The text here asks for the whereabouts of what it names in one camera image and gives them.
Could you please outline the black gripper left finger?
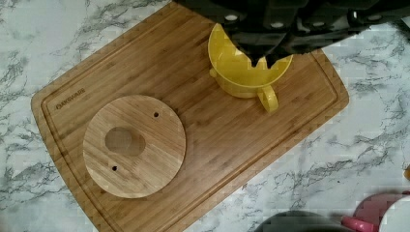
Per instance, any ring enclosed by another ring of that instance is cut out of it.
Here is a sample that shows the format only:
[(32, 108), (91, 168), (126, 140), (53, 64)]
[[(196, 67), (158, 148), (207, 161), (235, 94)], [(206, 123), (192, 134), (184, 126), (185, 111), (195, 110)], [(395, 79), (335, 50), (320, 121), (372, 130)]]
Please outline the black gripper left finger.
[(300, 9), (309, 0), (174, 0), (222, 26), (231, 42), (255, 67), (261, 58), (267, 66), (292, 54), (284, 43), (294, 31)]

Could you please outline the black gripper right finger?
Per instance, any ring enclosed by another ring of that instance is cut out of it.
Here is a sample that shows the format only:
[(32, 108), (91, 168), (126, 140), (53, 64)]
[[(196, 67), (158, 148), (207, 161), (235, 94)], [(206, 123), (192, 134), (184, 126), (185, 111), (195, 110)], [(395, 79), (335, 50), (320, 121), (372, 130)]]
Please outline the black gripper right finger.
[(268, 0), (265, 24), (279, 38), (266, 60), (272, 66), (407, 16), (409, 0)]

